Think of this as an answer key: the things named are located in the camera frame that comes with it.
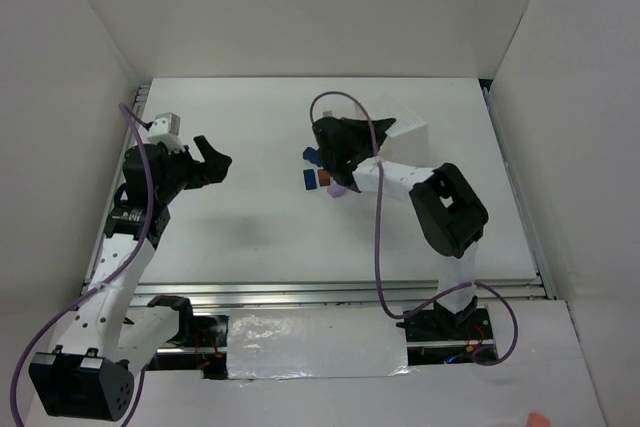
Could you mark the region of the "purple wood cube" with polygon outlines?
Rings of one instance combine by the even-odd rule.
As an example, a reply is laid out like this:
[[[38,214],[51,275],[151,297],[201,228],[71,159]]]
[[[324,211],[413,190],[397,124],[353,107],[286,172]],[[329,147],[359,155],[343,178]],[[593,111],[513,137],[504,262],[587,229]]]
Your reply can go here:
[[[327,193],[330,197],[336,199],[346,195],[348,189],[339,184],[330,184],[327,187]]]

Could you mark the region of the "blue castle arch block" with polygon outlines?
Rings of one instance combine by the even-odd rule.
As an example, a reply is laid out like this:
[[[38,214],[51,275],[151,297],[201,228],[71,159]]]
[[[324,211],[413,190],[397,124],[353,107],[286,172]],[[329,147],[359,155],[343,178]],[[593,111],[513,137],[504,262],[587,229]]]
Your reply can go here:
[[[306,147],[302,152],[302,158],[316,167],[323,167],[319,151],[314,149],[313,147]]]

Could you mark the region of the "brown wood block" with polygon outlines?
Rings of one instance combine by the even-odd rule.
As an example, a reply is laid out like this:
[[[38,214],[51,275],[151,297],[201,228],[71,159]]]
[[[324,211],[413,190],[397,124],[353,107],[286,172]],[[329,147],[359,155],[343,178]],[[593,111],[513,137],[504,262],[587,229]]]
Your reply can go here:
[[[318,184],[321,187],[329,186],[331,184],[331,176],[328,171],[319,169],[317,171]]]

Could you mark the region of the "blue rectangular block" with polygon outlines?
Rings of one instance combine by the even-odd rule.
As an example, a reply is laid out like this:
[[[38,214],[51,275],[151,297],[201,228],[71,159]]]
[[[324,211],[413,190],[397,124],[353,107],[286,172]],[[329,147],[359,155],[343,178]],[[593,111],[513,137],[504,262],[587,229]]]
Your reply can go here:
[[[303,181],[304,187],[306,191],[316,190],[318,188],[316,174],[313,169],[304,169],[303,173]]]

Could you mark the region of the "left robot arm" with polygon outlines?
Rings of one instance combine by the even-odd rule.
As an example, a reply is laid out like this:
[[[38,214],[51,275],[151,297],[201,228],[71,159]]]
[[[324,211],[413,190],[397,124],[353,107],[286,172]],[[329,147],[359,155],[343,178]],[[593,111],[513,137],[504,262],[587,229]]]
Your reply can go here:
[[[84,299],[72,309],[68,330],[49,352],[36,353],[28,372],[46,413],[53,417],[117,422],[134,398],[134,380],[166,343],[197,339],[191,302],[157,295],[138,316],[128,310],[170,221],[169,205],[183,190],[222,182],[229,156],[197,136],[202,158],[168,142],[129,148],[123,183],[114,195],[104,240]]]

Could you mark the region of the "white perforated box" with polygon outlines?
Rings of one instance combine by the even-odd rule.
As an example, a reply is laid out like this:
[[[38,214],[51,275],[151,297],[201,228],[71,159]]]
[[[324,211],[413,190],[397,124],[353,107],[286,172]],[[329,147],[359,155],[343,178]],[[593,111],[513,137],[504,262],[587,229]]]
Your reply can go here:
[[[380,148],[383,159],[410,166],[428,167],[428,123],[389,95],[379,96],[370,111],[374,120],[395,118]]]

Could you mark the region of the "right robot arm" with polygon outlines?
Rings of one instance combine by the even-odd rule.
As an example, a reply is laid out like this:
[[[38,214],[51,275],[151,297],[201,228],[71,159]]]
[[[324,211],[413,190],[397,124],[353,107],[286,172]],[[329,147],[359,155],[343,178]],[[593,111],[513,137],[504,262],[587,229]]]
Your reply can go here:
[[[390,162],[379,148],[396,123],[323,117],[312,123],[322,166],[336,183],[352,192],[376,195],[374,275],[385,313],[409,326],[409,319],[431,305],[437,329],[450,338],[466,330],[477,307],[475,256],[489,215],[460,169],[451,163],[438,168]],[[429,247],[445,259],[435,298],[402,314],[386,306],[381,283],[380,237],[382,199],[411,204]]]

